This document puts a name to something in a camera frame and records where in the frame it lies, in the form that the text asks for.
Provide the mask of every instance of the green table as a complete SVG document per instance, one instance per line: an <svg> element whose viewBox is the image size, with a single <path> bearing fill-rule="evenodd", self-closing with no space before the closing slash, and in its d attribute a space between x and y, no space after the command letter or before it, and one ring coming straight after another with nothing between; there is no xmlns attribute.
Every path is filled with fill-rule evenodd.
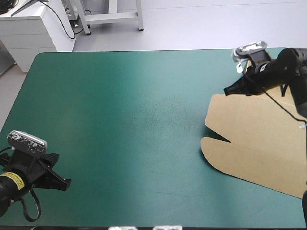
<svg viewBox="0 0 307 230"><path fill-rule="evenodd" d="M276 57L280 49L271 49ZM0 133L48 141L66 192L37 190L38 225L303 227L301 200L218 172L201 152L210 98L239 75L230 50L45 53ZM1 225L29 225L14 204Z"/></svg>

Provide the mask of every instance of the cardboard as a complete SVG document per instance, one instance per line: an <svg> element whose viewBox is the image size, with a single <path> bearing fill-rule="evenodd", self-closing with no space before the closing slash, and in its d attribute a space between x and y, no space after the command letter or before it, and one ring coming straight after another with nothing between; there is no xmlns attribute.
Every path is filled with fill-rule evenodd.
<svg viewBox="0 0 307 230"><path fill-rule="evenodd" d="M295 116L290 92L269 93ZM207 127L229 142L204 137L207 161L226 174L302 198L307 190L306 130L265 94L214 95L206 116Z"/></svg>

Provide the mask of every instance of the gray floor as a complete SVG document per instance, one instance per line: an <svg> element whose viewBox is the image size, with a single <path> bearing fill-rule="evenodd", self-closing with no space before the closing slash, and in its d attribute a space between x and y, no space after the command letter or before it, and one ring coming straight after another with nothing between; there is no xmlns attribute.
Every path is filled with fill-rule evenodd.
<svg viewBox="0 0 307 230"><path fill-rule="evenodd" d="M93 13L108 3L83 0ZM145 30L137 22L93 25L77 36L74 51L234 48L256 40L269 47L307 46L307 0L142 0ZM135 0L118 0L120 12ZM18 66L0 76L0 128L25 79Z"/></svg>

